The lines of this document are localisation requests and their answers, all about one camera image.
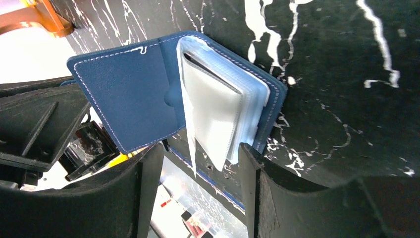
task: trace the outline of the black table surface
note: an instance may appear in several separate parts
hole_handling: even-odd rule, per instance
[[[288,85],[265,156],[313,182],[416,176],[420,0],[53,0],[77,54],[204,32]],[[185,131],[169,144],[189,158]],[[241,201],[237,165],[199,170]]]

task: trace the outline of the blue leather cover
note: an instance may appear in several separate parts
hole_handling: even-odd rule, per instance
[[[199,32],[173,35],[72,57],[67,66],[121,152],[163,140],[185,127],[176,46],[195,36],[271,90],[253,147],[262,152],[287,88],[270,74]]]

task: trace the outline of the red object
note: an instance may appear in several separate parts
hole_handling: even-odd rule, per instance
[[[162,203],[161,205],[160,205],[160,207],[164,207],[164,206],[166,206],[170,201],[171,201],[172,199],[170,199],[170,200],[168,200],[168,201],[166,201],[166,202],[164,202],[164,203]]]

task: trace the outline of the white stitching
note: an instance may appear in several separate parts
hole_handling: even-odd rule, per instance
[[[167,40],[161,41],[161,42],[156,43],[156,44],[153,44],[153,45],[149,45],[148,47],[157,46],[157,45],[159,45],[160,43],[163,43],[163,42],[166,42],[166,41],[171,41],[171,40],[174,40],[174,39],[177,39],[177,38],[181,38],[181,37],[184,37],[184,36],[194,36],[194,37],[197,37],[197,38],[199,38],[199,39],[202,39],[202,40],[204,40],[206,43],[210,44],[210,42],[208,42],[206,39],[203,39],[203,38],[201,38],[201,37],[199,37],[199,36],[196,36],[196,35],[193,35],[193,34],[186,34],[186,35],[180,35],[180,36],[177,36],[177,37],[173,37],[173,38],[171,38],[171,39],[167,39]],[[229,59],[229,60],[231,60],[232,62],[236,63],[237,65],[239,65],[240,67],[242,67],[242,68],[243,68],[243,69],[245,69],[246,71],[248,71],[248,72],[252,73],[252,74],[253,74],[253,75],[255,75],[256,77],[258,77],[258,78],[262,79],[264,82],[266,82],[266,83],[270,84],[272,87],[274,87],[274,88],[275,88],[275,90],[276,90],[276,96],[275,96],[275,98],[274,98],[273,105],[272,105],[272,107],[271,107],[271,109],[270,109],[270,113],[268,114],[268,118],[267,118],[267,121],[266,121],[266,123],[265,123],[265,126],[264,126],[264,128],[262,129],[262,130],[264,131],[264,130],[267,128],[267,123],[268,123],[268,121],[270,120],[270,118],[271,118],[271,116],[272,116],[272,113],[273,113],[273,111],[274,111],[274,108],[275,108],[275,106],[276,106],[276,103],[277,103],[277,99],[278,99],[278,95],[279,95],[279,90],[278,90],[278,88],[277,88],[275,85],[273,85],[272,83],[270,83],[269,81],[267,81],[266,79],[264,79],[263,77],[261,77],[261,76],[259,76],[258,74],[256,74],[254,71],[252,71],[252,70],[248,69],[246,66],[242,65],[241,63],[237,62],[236,60],[234,60],[234,59],[232,59],[231,57],[227,56],[226,54],[222,53],[222,52],[221,52],[221,51],[219,51],[218,49],[216,49],[216,48],[214,48],[214,47],[212,47],[212,46],[210,46],[210,47],[211,47],[212,49],[214,49],[216,52],[218,52],[219,54],[221,54],[221,55],[225,56],[226,58],[228,58],[228,59]],[[105,120],[105,123],[108,125],[109,129],[111,130],[111,133],[114,135],[114,137],[116,138],[116,140],[117,140],[118,144],[121,146],[121,148],[122,148],[123,150],[125,150],[125,151],[132,151],[132,150],[136,150],[136,149],[139,149],[139,148],[141,148],[141,147],[144,147],[144,146],[147,146],[147,145],[153,144],[153,143],[155,143],[155,142],[157,142],[157,141],[160,141],[160,140],[162,140],[162,139],[164,139],[164,138],[166,138],[166,137],[168,137],[168,136],[170,136],[170,135],[173,135],[173,134],[175,134],[175,133],[179,132],[179,130],[181,129],[181,127],[180,127],[180,128],[178,128],[175,132],[173,132],[173,133],[171,133],[171,134],[169,134],[169,135],[167,135],[167,136],[165,136],[165,137],[162,137],[162,138],[159,138],[159,139],[154,140],[154,141],[152,141],[152,142],[149,142],[149,143],[147,143],[147,144],[144,144],[144,145],[138,146],[138,147],[133,148],[133,149],[131,149],[131,150],[126,150],[126,149],[122,146],[122,144],[121,144],[121,142],[119,141],[118,137],[115,135],[115,132],[113,131],[112,127],[109,125],[108,121],[106,120],[106,118],[105,118],[104,114],[102,113],[101,108],[99,107],[98,103],[96,102],[96,99],[94,98],[94,96],[92,95],[91,91],[88,89],[87,85],[85,84],[85,82],[83,81],[83,79],[82,79],[82,77],[80,76],[79,72],[77,71],[76,66],[77,66],[78,64],[80,64],[80,63],[83,63],[83,62],[89,62],[89,61],[93,61],[93,60],[98,60],[98,59],[102,59],[102,58],[108,58],[108,57],[111,57],[111,56],[116,56],[116,55],[119,55],[119,54],[124,54],[124,53],[134,52],[134,51],[137,51],[137,50],[139,50],[139,49],[135,49],[135,50],[134,50],[134,49],[131,49],[131,50],[126,50],[126,51],[123,51],[123,52],[118,52],[118,53],[115,53],[115,54],[110,54],[110,55],[106,55],[106,56],[100,56],[100,57],[95,57],[95,58],[91,58],[91,59],[85,59],[85,60],[83,60],[83,61],[79,61],[79,62],[77,62],[77,63],[76,63],[76,64],[74,64],[74,66],[73,66],[73,69],[74,69],[74,71],[76,72],[77,76],[79,77],[80,82],[82,82],[83,86],[86,88],[86,91],[87,91],[87,92],[89,93],[89,95],[91,96],[91,98],[92,98],[93,102],[95,103],[96,107],[97,107],[97,108],[98,108],[98,110],[99,110],[99,113],[102,115],[102,118]],[[258,142],[258,145],[257,145],[257,150],[259,149],[259,147],[260,147],[260,145],[261,145],[261,139],[262,139],[262,136],[261,136],[261,137],[260,137],[260,139],[259,139],[259,141],[260,141],[260,142]]]

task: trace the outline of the table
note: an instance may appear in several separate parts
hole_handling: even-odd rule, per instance
[[[77,54],[196,30],[286,83],[264,154],[300,177],[418,174],[420,0],[52,2]],[[188,162],[185,131],[168,141]],[[197,163],[241,203],[237,165],[218,172],[201,149]]]

